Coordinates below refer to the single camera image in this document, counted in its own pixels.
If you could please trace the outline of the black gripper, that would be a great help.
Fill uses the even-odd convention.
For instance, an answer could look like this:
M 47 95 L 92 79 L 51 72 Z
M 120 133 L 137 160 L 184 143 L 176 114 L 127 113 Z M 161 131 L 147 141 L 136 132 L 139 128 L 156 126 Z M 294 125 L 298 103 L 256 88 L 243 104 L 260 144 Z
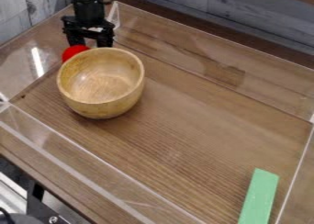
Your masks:
M 112 46 L 113 24 L 105 19 L 104 0 L 71 0 L 73 16 L 63 16 L 69 46 L 84 45 L 84 38 L 97 39 L 99 48 Z

